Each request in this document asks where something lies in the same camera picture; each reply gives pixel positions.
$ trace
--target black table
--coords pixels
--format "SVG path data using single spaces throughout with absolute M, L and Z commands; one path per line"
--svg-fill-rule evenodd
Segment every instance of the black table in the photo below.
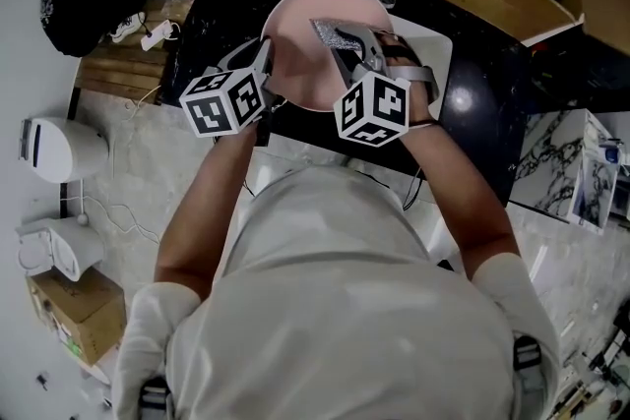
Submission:
M 162 101 L 179 106 L 190 81 L 260 35 L 280 0 L 195 0 L 162 78 Z M 453 55 L 440 120 L 506 205 L 514 182 L 530 83 L 529 50 L 444 0 L 398 0 L 392 14 L 450 37 Z M 409 175 L 417 164 L 399 141 L 376 149 L 341 140 L 333 113 L 287 104 L 272 132 Z

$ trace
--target marble floor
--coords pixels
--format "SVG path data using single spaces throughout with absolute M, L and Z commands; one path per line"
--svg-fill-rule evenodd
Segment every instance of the marble floor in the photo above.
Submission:
M 213 142 L 195 138 L 178 108 L 142 105 L 135 115 L 134 111 L 129 100 L 82 91 L 77 120 L 101 131 L 111 150 L 107 169 L 85 180 L 85 193 L 99 200 L 123 230 L 134 225 L 133 218 L 128 210 L 112 206 L 128 206 L 139 225 L 160 236 Z M 268 148 L 256 148 L 247 183 L 256 194 L 291 169 L 343 160 L 341 154 L 272 136 Z M 410 189 L 412 179 L 407 175 L 356 160 L 350 166 L 389 185 L 401 199 Z M 77 185 L 69 188 L 71 196 L 77 191 Z M 226 247 L 251 198 L 247 191 L 241 192 Z M 77 201 L 70 204 L 71 211 L 78 211 Z M 137 229 L 123 233 L 92 200 L 85 200 L 85 208 L 106 245 L 100 269 L 122 285 L 129 304 L 152 279 L 158 253 L 155 238 Z M 630 233 L 609 223 L 603 236 L 597 236 L 512 204 L 507 212 L 536 292 L 561 334 L 562 358 L 577 350 L 594 356 L 611 333 L 614 313 L 630 290 Z M 426 184 L 407 216 L 427 247 L 435 242 L 441 216 Z M 457 254 L 453 245 L 447 240 L 429 247 L 432 260 Z

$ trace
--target white toilet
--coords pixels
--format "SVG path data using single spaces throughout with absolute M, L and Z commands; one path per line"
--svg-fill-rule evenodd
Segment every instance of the white toilet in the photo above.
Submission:
M 54 117 L 23 123 L 20 159 L 48 182 L 90 177 L 102 170 L 108 156 L 107 142 L 89 126 Z
M 104 257 L 98 234 L 75 217 L 43 219 L 16 229 L 20 236 L 18 265 L 28 276 L 55 266 L 73 281 Z

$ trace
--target wooden board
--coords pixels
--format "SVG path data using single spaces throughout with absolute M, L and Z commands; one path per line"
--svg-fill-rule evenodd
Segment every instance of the wooden board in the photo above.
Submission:
M 114 70 L 103 70 L 86 67 L 82 63 L 79 67 L 78 79 L 90 79 L 95 81 L 103 81 L 113 85 L 120 85 L 131 88 L 140 88 L 142 90 L 152 90 L 159 86 L 159 77 L 143 76 L 140 74 L 131 74 L 127 72 L 117 72 Z
M 116 85 L 113 83 L 106 83 L 103 81 L 96 81 L 92 79 L 77 78 L 75 86 L 83 90 L 98 91 L 99 93 L 113 94 L 122 98 L 129 98 L 130 100 L 140 100 L 147 94 L 147 90 L 140 88 L 132 88 L 128 86 Z M 154 91 L 144 99 L 144 103 L 156 103 L 158 92 Z
M 163 65 L 155 63 L 134 62 L 129 60 L 113 60 L 109 58 L 94 58 L 92 56 L 84 58 L 81 62 L 82 70 L 101 70 L 106 72 L 117 72 L 130 75 L 149 76 L 161 78 L 164 71 Z
M 194 0 L 148 0 L 145 25 L 154 29 L 164 20 L 182 25 Z M 149 51 L 140 45 L 146 29 L 125 37 L 114 44 L 109 37 L 81 60 L 75 87 L 85 90 L 114 94 L 123 98 L 140 100 L 148 91 L 157 88 L 168 58 L 163 41 Z M 146 103 L 155 103 L 158 91 L 145 98 Z

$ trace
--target pink bowl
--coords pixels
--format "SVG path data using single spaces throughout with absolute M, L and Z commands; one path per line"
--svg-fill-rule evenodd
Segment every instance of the pink bowl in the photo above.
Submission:
M 320 112 L 346 92 L 331 50 L 319 39 L 310 20 L 330 18 L 392 30 L 378 0 L 282 0 L 263 27 L 274 43 L 274 69 L 268 87 L 288 101 Z

